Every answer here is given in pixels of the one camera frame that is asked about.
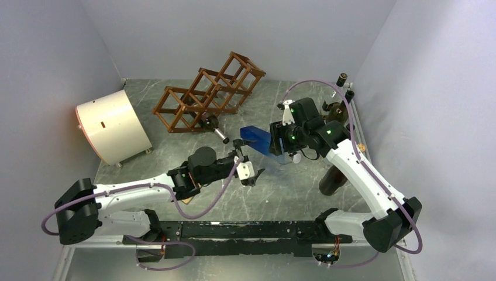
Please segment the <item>blue clear plastic bottle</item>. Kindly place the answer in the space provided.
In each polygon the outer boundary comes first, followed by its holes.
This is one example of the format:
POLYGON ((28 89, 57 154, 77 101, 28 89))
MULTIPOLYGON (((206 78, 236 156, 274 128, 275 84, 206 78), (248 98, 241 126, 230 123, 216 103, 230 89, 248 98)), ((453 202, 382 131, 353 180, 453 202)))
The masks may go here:
POLYGON ((270 153, 270 133, 256 126, 250 125, 240 128, 240 137, 243 140, 249 141, 249 146, 251 148, 281 165, 287 165, 290 163, 298 164, 302 159, 302 155, 298 152, 292 154, 284 152, 282 155, 278 156, 270 153))

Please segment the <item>green bottle silver cap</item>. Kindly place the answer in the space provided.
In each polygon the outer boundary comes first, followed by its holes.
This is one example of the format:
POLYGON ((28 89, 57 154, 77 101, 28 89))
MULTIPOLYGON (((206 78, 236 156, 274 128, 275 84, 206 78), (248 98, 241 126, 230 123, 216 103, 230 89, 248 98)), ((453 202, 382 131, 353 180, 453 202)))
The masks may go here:
MULTIPOLYGON (((191 97, 186 97, 186 94, 181 96, 181 100, 187 105, 193 105, 194 100, 191 97)), ((194 119, 197 116, 196 112, 187 111, 187 113, 194 119)), ((207 132, 213 132, 221 139, 224 144, 228 144, 230 139, 219 128, 219 120, 213 112, 202 112, 198 124, 202 129, 207 132)))

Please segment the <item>dark green wine bottle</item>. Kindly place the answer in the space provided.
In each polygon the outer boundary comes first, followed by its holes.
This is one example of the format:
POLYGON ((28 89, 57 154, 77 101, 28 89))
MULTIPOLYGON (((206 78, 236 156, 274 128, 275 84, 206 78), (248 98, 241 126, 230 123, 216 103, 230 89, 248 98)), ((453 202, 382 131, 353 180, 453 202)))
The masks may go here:
POLYGON ((346 108, 345 102, 333 102, 327 104, 326 101, 322 104, 322 110, 327 114, 322 114, 326 123, 331 121, 339 121, 342 125, 346 124, 349 119, 348 110, 346 108))

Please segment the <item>brown bottle gold foil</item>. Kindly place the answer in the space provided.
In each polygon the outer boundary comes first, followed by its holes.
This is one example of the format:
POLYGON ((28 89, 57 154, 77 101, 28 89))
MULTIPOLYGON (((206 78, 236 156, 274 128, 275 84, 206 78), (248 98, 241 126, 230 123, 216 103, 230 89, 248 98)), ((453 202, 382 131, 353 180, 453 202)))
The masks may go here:
POLYGON ((354 142, 346 139, 338 143, 335 148, 325 145, 324 148, 318 149, 318 152, 331 165, 319 182, 322 194, 333 195, 347 181, 351 182, 361 195, 363 191, 368 190, 366 181, 369 175, 362 165, 365 159, 357 158, 360 156, 360 151, 354 142))

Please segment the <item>brown wooden wine rack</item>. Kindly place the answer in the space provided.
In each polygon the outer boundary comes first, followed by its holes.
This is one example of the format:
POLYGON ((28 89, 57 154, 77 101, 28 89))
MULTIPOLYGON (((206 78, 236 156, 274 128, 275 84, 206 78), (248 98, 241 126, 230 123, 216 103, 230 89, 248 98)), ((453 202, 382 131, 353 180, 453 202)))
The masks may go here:
POLYGON ((166 86, 151 112, 169 133, 204 132, 208 115, 237 114, 265 75, 248 57, 230 52, 220 70, 199 68, 190 86, 166 86))

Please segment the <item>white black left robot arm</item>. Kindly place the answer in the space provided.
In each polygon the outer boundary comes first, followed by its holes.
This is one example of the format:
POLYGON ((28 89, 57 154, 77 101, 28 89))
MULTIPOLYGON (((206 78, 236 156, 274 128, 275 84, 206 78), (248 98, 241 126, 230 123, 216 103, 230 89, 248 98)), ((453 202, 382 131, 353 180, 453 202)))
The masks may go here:
POLYGON ((144 180, 121 184, 94 184, 91 179, 77 180, 54 204, 58 230, 47 229, 47 216, 42 230, 59 238, 62 245, 74 245, 93 236, 132 236, 152 244, 162 235, 160 221, 150 210, 132 212, 131 208, 153 202, 173 202, 178 212, 193 220, 197 215, 186 214, 179 202, 200 193, 201 188, 222 181, 216 204, 233 178, 244 186, 254 186, 263 169, 256 170, 242 146, 248 142, 237 139, 227 157, 218 158, 213 148, 203 146, 178 167, 144 180))

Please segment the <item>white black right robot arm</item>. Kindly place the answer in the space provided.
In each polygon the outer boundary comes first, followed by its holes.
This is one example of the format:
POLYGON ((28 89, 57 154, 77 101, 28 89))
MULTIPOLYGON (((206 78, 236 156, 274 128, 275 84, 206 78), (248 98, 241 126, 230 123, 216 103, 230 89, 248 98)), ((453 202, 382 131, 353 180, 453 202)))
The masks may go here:
POLYGON ((314 150, 344 177, 364 198, 369 213, 331 209, 316 226, 316 236, 330 242, 337 235, 365 239, 385 253, 412 231, 422 210, 416 197, 406 198, 358 150, 354 136, 340 122, 325 122, 312 98, 279 103, 281 121, 270 125, 270 153, 278 156, 303 148, 314 150))

